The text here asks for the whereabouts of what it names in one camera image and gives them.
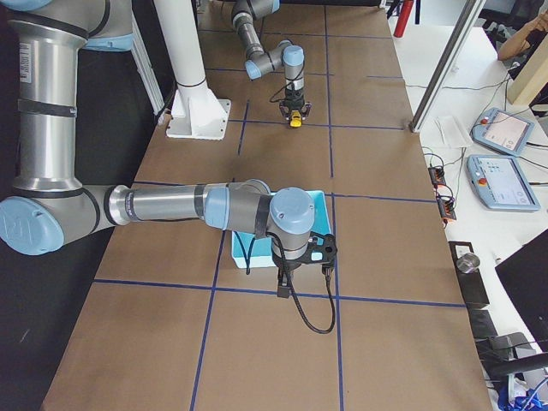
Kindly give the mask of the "person forearm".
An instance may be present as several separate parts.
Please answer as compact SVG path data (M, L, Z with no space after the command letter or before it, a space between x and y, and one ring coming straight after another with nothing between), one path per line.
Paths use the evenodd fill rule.
M527 38L534 31L547 32L547 14L539 15L526 23L521 29L507 39L497 52L498 61L505 61L527 50L531 45Z

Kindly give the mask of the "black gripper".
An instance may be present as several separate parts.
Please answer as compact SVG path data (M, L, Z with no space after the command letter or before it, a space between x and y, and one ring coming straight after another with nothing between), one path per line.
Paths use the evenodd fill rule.
M292 111L299 111L301 119L306 120L309 117L312 109L310 102L305 102L304 89L294 89L292 87L286 87L284 89L284 98L279 102L278 108L285 121L290 119Z

